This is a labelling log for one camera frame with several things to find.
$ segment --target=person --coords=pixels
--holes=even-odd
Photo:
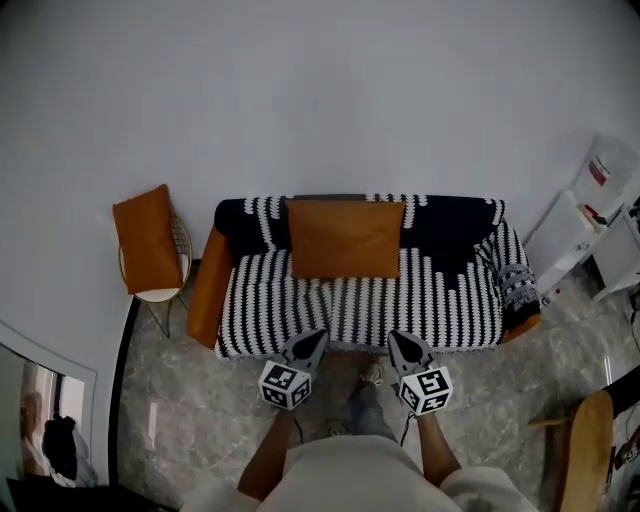
[[[428,510],[534,512],[499,469],[462,468],[434,414],[418,416],[420,472],[383,417],[376,388],[379,363],[360,375],[349,398],[351,434],[334,424],[330,436],[287,451],[294,413],[280,411],[237,489],[220,481],[198,486],[183,512],[315,512]]]

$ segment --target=wooden chair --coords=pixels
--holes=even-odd
[[[640,398],[640,366],[585,398],[575,415],[530,421],[532,427],[570,425],[556,510],[595,512],[604,495],[611,464],[613,420]]]

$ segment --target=black and white striped sofa cover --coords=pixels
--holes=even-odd
[[[400,276],[291,277],[287,200],[404,201]],[[330,346],[386,351],[387,333],[409,331],[436,351],[494,347],[505,332],[539,318],[527,256],[504,221],[503,201],[430,195],[341,195],[222,201],[215,228],[233,270],[215,351],[264,356],[307,329],[324,327]]]

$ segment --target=orange cushion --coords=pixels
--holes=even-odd
[[[287,201],[292,274],[398,277],[404,203]]]
[[[114,204],[113,217],[129,293],[182,286],[167,186]]]

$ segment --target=white shirt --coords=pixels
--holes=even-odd
[[[464,468],[440,488],[427,482],[409,455],[380,436],[337,436],[287,454],[282,481],[263,501],[221,481],[201,482],[182,512],[535,512],[507,475]]]

